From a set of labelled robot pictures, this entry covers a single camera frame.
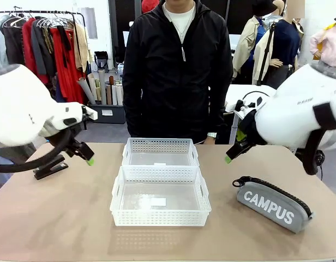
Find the hand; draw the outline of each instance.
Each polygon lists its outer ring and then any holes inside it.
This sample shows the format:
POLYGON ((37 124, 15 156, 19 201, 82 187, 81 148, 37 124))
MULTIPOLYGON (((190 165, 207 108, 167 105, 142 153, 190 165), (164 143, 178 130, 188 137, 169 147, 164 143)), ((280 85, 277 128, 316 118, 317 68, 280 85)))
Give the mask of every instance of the hand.
POLYGON ((203 143, 204 145, 215 145, 215 138, 207 136, 207 139, 203 143))
POLYGON ((315 56, 318 57, 318 59, 321 59, 322 52, 321 51, 315 52, 315 56))
POLYGON ((275 59, 270 60, 269 65, 272 66, 272 67, 280 68, 281 66, 283 66, 283 62, 281 62, 281 61, 279 61, 279 59, 275 58, 275 59))

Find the wristwatch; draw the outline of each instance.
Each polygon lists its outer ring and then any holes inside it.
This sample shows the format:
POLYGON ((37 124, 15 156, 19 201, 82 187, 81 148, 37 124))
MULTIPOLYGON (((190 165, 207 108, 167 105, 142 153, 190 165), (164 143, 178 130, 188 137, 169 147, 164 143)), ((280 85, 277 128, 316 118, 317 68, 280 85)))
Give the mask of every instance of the wristwatch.
POLYGON ((217 138, 216 133, 208 133, 207 136, 210 136, 211 138, 217 138))

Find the dark gray storage bin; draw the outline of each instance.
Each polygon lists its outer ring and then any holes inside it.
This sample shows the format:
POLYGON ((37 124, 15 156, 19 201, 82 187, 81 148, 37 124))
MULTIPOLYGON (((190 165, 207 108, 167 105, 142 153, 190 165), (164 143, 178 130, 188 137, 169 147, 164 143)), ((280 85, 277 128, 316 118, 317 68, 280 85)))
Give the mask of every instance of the dark gray storage bin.
POLYGON ((98 112, 98 120, 96 120, 95 123, 125 123, 125 112, 123 105, 90 105, 89 107, 98 112))

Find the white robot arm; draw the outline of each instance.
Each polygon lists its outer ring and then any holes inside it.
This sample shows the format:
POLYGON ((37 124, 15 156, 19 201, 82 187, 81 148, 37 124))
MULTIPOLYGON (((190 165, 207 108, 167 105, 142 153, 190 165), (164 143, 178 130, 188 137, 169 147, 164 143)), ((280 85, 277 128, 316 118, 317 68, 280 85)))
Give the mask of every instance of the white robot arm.
POLYGON ((273 96, 251 95, 251 100, 227 101, 227 111, 240 116, 239 128, 247 135, 227 152, 227 161, 255 145, 282 145, 298 148, 306 172, 317 173, 316 151, 336 148, 336 79, 305 65, 273 96))
POLYGON ((55 148, 43 163, 0 166, 0 172, 33 169, 38 164, 48 163, 52 160, 48 158, 63 150, 70 156, 76 154, 90 160, 93 155, 90 148, 85 143, 78 143, 69 130, 88 118, 96 120, 97 112, 76 102, 57 103, 42 82, 23 65, 13 64, 1 69, 0 147, 25 145, 39 135, 48 138, 55 148))

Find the zipper pull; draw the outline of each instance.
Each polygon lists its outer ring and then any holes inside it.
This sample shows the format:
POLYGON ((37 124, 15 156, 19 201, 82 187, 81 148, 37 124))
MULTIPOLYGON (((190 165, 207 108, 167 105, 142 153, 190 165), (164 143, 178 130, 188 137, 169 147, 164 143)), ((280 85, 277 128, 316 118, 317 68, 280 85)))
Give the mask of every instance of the zipper pull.
POLYGON ((183 45, 181 45, 181 51, 183 53, 183 60, 184 60, 184 62, 186 62, 185 51, 184 51, 184 46, 183 45))
POLYGON ((232 185, 234 187, 243 187, 245 183, 251 182, 251 180, 252 180, 252 177, 250 176, 242 176, 241 178, 234 180, 232 185))

